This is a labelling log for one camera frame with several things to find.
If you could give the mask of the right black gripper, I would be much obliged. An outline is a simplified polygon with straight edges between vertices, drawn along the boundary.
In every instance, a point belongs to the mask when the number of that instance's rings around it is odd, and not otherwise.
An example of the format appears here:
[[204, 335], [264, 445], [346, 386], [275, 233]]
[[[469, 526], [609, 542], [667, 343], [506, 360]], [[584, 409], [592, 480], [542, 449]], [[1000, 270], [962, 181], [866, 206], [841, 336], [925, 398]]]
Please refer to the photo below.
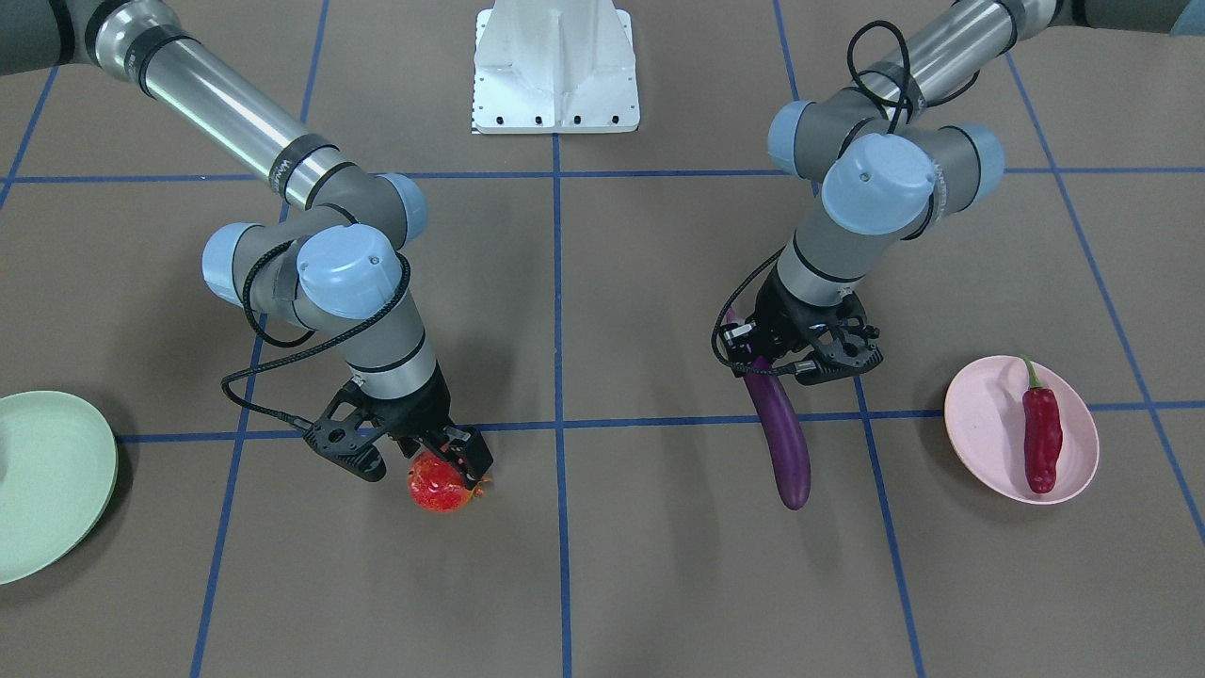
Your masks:
[[478, 428], [453, 426], [449, 411], [447, 382], [441, 372], [434, 372], [418, 391], [387, 400], [389, 438], [406, 460], [427, 452], [428, 446], [439, 449], [437, 456], [455, 468], [465, 488], [478, 488], [493, 466], [490, 447]]

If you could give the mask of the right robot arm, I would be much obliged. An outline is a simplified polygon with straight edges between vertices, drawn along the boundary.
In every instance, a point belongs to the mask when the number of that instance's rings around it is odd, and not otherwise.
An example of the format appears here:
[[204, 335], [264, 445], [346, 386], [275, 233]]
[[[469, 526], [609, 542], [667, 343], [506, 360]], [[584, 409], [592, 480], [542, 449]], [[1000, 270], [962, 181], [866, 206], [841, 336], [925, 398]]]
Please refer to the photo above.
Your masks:
[[[427, 226], [425, 194], [400, 173], [370, 173], [186, 31], [163, 1], [5, 1], [2, 73], [90, 65], [174, 111], [263, 182], [293, 214], [222, 226], [202, 249], [206, 285], [237, 306], [284, 356], [227, 375], [233, 403], [296, 429], [315, 454], [381, 481], [378, 440], [449, 468], [468, 491], [493, 456], [449, 413], [404, 248]], [[336, 350], [349, 370], [319, 415], [240, 394], [242, 381]]]

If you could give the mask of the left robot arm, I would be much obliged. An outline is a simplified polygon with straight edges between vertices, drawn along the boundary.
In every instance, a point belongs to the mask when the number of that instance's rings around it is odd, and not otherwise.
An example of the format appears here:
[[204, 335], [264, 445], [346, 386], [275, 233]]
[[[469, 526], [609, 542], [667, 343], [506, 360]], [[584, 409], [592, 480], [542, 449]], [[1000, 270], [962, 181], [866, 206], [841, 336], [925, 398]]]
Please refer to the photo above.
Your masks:
[[762, 264], [766, 281], [745, 322], [721, 316], [712, 348], [734, 375], [792, 375], [805, 385], [882, 362], [878, 328], [856, 289], [898, 241], [912, 240], [989, 196], [1003, 143], [975, 124], [916, 120], [965, 93], [981, 70], [1047, 26], [1203, 34], [1200, 1], [956, 1], [913, 39], [874, 20], [898, 46], [824, 102], [788, 104], [768, 132], [778, 169], [819, 193], [787, 244]]

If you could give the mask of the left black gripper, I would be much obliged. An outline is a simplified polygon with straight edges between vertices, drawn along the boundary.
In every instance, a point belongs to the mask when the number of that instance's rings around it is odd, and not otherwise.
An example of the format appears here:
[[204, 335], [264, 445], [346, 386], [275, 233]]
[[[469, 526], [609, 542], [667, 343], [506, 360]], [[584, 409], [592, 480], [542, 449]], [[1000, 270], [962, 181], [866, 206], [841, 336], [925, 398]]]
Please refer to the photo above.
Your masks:
[[743, 373], [776, 378], [783, 377], [783, 375], [797, 375], [799, 372], [797, 362], [772, 364], [772, 361], [783, 359], [789, 353], [800, 353], [804, 359], [809, 353], [809, 344], [803, 338], [805, 328], [823, 325], [823, 323], [850, 316], [866, 318], [860, 297], [856, 293], [847, 293], [847, 295], [840, 293], [837, 303], [831, 306], [805, 303], [788, 291], [786, 284], [778, 278], [778, 273], [769, 275], [758, 291], [754, 309], [750, 317], [750, 322], [753, 323], [750, 350], [753, 350], [757, 356], [743, 366]]

